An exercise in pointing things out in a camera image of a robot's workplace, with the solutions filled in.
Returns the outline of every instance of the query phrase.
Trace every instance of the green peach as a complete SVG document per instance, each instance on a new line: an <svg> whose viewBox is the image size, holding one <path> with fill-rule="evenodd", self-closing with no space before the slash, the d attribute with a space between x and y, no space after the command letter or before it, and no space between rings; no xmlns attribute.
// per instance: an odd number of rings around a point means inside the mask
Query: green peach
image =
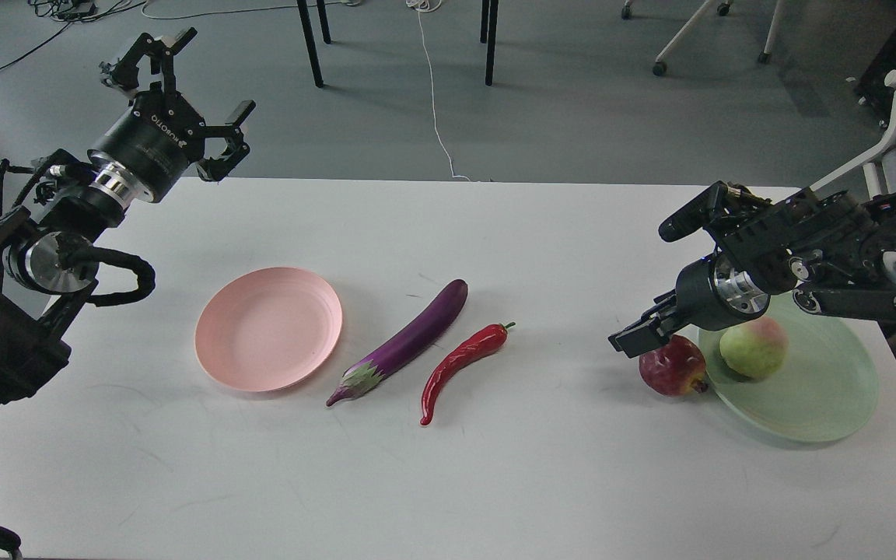
<svg viewBox="0 0 896 560"><path fill-rule="evenodd" d="M783 326L762 316L725 330L719 350L729 368L747 378L762 380L781 369L789 339Z"/></svg>

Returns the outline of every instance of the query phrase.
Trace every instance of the purple eggplant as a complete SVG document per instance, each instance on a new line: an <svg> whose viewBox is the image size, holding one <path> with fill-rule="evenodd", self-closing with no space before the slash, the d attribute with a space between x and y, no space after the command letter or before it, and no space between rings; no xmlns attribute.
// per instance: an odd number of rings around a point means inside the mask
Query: purple eggplant
<svg viewBox="0 0 896 560"><path fill-rule="evenodd" d="M327 406L345 398L358 398L376 389L381 380L399 371L427 347L434 344L455 321L465 299L469 285L464 280L452 280L441 293L420 312L401 332L385 341L383 346L366 355L362 361L348 368L337 390L327 399Z"/></svg>

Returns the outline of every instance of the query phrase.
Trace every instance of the pepper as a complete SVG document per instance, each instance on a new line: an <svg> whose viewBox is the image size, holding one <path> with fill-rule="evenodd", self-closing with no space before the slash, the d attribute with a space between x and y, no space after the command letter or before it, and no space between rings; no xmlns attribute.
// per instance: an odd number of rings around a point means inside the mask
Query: pepper
<svg viewBox="0 0 896 560"><path fill-rule="evenodd" d="M427 385L424 387L424 393L420 397L420 425L429 425L431 418L434 418L434 401L437 400L438 394L444 388L445 383L458 373L459 369L465 368L477 359L486 358L487 355L493 354L500 350L500 347L507 341L507 329L513 326L513 323L502 325L495 323L488 325L473 334L468 340L459 344L458 348L451 351L442 359L437 368L431 373L427 379Z"/></svg>

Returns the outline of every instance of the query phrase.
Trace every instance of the black table leg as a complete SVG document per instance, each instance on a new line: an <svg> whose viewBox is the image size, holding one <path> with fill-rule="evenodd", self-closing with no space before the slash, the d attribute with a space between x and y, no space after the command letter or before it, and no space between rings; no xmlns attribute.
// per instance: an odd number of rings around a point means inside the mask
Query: black table leg
<svg viewBox="0 0 896 560"><path fill-rule="evenodd" d="M303 25L303 39L306 39L306 53L310 55L310 68L313 70L313 84L323 88L324 78L320 75L320 60L317 59L317 43L313 41L313 28L310 27L310 8L306 0L296 0L299 8L299 21Z"/></svg>
<svg viewBox="0 0 896 560"><path fill-rule="evenodd" d="M486 24L490 17L490 0L483 0L483 19L479 24L479 42L486 43Z"/></svg>
<svg viewBox="0 0 896 560"><path fill-rule="evenodd" d="M324 43L331 43L331 26L327 24L326 0L317 0L317 15L320 16L320 35L324 36Z"/></svg>
<svg viewBox="0 0 896 560"><path fill-rule="evenodd" d="M488 0L490 2L490 17L488 18L488 34L486 47L486 85L493 85L493 58L497 50L497 9L500 0Z"/></svg>

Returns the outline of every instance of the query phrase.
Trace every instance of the floor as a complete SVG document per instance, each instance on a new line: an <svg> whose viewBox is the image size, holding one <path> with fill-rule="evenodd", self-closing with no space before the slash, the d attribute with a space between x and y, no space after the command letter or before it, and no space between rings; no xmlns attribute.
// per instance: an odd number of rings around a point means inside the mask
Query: floor
<svg viewBox="0 0 896 560"><path fill-rule="evenodd" d="M0 159L26 164L56 148L84 155L124 110L97 64L141 32L194 26L175 59L185 98L210 123L240 100L258 103L247 123L252 153L236 177L806 187L880 137L852 86L896 25L896 0L787 4L771 64L756 59L772 2L742 0L701 21L657 78L655 54L695 0L639 1L627 21L616 0L505 1L491 88L476 0L444 0L419 17L398 0L328 5L334 43L317 35L323 89L313 86L295 9L157 20L138 8L71 25L0 72ZM152 0L146 10L250 5ZM0 65L59 29L25 3L0 1ZM861 185L854 173L828 190L859 194ZM16 188L8 184L7 197Z"/></svg>

